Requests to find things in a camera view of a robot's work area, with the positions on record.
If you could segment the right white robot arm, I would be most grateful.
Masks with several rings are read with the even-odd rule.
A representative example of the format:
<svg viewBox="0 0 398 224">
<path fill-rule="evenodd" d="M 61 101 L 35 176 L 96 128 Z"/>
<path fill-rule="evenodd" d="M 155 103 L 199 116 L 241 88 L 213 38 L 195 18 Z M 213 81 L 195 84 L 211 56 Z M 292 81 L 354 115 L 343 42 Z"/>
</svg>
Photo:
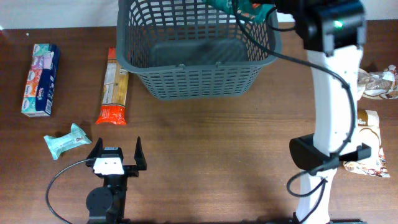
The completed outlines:
<svg viewBox="0 0 398 224">
<path fill-rule="evenodd" d="M 312 69 L 315 132 L 293 138 L 290 154 L 299 168 L 299 199 L 292 223 L 330 223 L 331 185 L 344 161 L 367 159 L 371 148 L 355 139 L 358 68 L 366 41 L 360 1 L 274 1 L 290 14 Z"/>
</svg>

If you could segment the green Nescafe bag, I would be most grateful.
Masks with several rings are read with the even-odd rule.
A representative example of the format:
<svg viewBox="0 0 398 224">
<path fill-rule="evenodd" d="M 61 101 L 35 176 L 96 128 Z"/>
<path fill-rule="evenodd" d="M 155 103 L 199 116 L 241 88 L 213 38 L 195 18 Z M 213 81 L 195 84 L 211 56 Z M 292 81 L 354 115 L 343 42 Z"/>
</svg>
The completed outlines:
<svg viewBox="0 0 398 224">
<path fill-rule="evenodd" d="M 233 0 L 202 0 L 202 2 L 226 14 L 234 15 Z M 238 18 L 255 23 L 264 22 L 266 14 L 273 8 L 272 4 L 252 3 L 250 0 L 238 0 L 236 4 Z"/>
</svg>

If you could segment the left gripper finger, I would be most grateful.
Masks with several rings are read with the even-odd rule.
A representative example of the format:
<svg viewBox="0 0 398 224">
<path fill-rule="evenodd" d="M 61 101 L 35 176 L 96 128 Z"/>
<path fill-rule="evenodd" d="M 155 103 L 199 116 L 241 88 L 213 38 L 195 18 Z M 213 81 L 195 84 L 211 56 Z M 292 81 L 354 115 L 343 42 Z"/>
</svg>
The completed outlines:
<svg viewBox="0 0 398 224">
<path fill-rule="evenodd" d="M 142 150 L 141 138 L 137 138 L 136 149 L 134 152 L 134 160 L 137 165 L 146 165 L 146 159 Z"/>
<path fill-rule="evenodd" d="M 100 152 L 103 149 L 103 140 L 98 138 L 96 145 L 93 150 L 88 154 L 87 159 L 94 159 L 100 156 Z"/>
</svg>

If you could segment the beige Pantree snack bag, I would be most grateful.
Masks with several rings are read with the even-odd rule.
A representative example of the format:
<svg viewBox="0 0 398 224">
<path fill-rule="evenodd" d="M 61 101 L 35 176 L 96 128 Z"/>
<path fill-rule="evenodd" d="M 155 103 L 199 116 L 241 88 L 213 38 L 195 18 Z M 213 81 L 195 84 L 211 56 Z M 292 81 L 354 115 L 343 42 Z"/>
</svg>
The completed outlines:
<svg viewBox="0 0 398 224">
<path fill-rule="evenodd" d="M 389 178 L 376 111 L 358 110 L 358 137 L 360 142 L 371 148 L 371 156 L 357 162 L 344 162 L 344 168 L 355 174 Z"/>
</svg>

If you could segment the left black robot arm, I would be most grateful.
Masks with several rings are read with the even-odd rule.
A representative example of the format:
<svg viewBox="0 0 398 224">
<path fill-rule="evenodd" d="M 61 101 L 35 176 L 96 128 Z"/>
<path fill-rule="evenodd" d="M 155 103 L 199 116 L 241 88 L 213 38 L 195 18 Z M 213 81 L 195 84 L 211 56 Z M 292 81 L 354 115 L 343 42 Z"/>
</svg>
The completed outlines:
<svg viewBox="0 0 398 224">
<path fill-rule="evenodd" d="M 124 156 L 120 147 L 103 147 L 99 138 L 93 150 L 87 156 L 86 166 L 103 179 L 103 185 L 93 189 L 86 198 L 89 211 L 88 223 L 129 223 L 124 217 L 127 181 L 136 178 L 140 171 L 147 169 L 142 151 L 141 139 L 137 138 L 134 151 L 135 164 L 124 165 Z"/>
</svg>

